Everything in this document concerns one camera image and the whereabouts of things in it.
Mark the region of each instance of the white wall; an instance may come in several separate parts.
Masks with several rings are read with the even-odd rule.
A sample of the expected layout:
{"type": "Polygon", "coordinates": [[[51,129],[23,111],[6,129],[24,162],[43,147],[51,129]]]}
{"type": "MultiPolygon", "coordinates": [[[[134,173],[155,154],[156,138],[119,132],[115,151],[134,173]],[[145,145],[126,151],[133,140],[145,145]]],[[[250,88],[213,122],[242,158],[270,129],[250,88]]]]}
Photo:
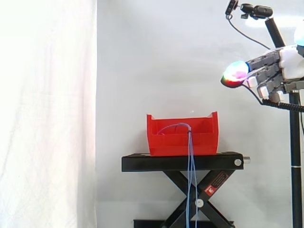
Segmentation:
{"type": "MultiPolygon", "coordinates": [[[[277,16],[304,16],[304,2],[251,0],[277,16]]],[[[100,0],[96,120],[100,228],[165,219],[183,194],[162,173],[121,173],[121,157],[147,152],[146,114],[219,114],[219,150],[251,156],[212,198],[242,228],[291,227],[288,112],[261,107],[245,89],[220,83],[225,67],[265,51],[225,20],[228,0],[100,0]]],[[[235,25],[273,47],[266,28],[235,25]]],[[[282,28],[293,44],[294,28],[282,28]]]]}

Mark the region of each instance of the white curtain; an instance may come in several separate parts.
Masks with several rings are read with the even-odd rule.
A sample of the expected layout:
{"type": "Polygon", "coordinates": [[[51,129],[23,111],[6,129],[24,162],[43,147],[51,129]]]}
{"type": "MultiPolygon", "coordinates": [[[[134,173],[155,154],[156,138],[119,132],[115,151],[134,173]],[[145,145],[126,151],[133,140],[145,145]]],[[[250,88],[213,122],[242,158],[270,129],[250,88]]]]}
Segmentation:
{"type": "Polygon", "coordinates": [[[0,227],[95,228],[96,0],[1,0],[0,79],[0,227]]]}

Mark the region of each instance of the glowing ball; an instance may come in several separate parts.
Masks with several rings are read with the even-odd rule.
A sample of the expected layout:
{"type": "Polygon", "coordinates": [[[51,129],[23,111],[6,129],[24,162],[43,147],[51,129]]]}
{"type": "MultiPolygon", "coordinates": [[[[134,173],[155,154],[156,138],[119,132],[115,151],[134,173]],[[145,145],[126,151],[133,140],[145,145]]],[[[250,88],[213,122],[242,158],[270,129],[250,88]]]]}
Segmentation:
{"type": "Polygon", "coordinates": [[[304,20],[295,29],[294,41],[297,45],[304,46],[304,20]]]}
{"type": "Polygon", "coordinates": [[[236,88],[243,84],[249,73],[249,66],[244,61],[230,64],[221,79],[221,83],[230,88],[236,88]]]}

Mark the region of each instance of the black scissor lift base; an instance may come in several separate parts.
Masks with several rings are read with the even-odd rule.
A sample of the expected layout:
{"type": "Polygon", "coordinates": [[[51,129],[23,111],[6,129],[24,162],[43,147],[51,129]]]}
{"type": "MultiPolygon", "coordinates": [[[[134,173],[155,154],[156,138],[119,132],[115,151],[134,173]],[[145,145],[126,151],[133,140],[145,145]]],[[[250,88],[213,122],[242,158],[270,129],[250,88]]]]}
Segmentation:
{"type": "MultiPolygon", "coordinates": [[[[244,157],[240,153],[226,152],[217,155],[195,156],[197,171],[209,171],[198,183],[198,209],[210,221],[198,221],[198,228],[234,228],[210,202],[209,199],[234,173],[244,169],[244,157]]],[[[122,172],[162,171],[185,194],[188,193],[188,179],[181,173],[187,171],[188,157],[151,157],[149,154],[132,154],[122,158],[122,172]]],[[[196,214],[195,186],[190,188],[190,218],[196,214]]],[[[180,203],[165,221],[135,219],[134,228],[184,228],[186,224],[187,198],[180,203]]]]}

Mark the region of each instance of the black stand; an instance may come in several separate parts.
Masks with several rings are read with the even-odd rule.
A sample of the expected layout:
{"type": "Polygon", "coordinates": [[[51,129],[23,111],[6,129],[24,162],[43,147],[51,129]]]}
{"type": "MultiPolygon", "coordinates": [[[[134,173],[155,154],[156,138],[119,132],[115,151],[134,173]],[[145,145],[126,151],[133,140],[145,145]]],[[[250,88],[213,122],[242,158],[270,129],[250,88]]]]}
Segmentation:
{"type": "MultiPolygon", "coordinates": [[[[282,36],[273,18],[265,21],[271,39],[277,48],[284,47],[282,36]]],[[[299,105],[298,91],[289,93],[289,103],[299,105]]],[[[302,179],[301,179],[301,147],[299,113],[290,111],[290,149],[292,178],[293,227],[303,228],[302,218],[302,179]]]]}
{"type": "MultiPolygon", "coordinates": [[[[210,202],[209,199],[234,173],[244,168],[244,157],[240,153],[227,152],[217,155],[195,156],[196,170],[209,170],[208,174],[198,183],[198,200],[195,201],[195,187],[191,185],[190,216],[198,210],[203,212],[210,222],[198,221],[198,227],[203,228],[234,228],[233,222],[228,221],[210,202]]],[[[187,156],[151,157],[148,154],[132,154],[122,158],[123,172],[162,171],[185,194],[188,193],[188,180],[181,173],[186,171],[187,156]]],[[[184,228],[186,224],[187,198],[172,212],[165,221],[134,220],[134,228],[184,228]]]]}

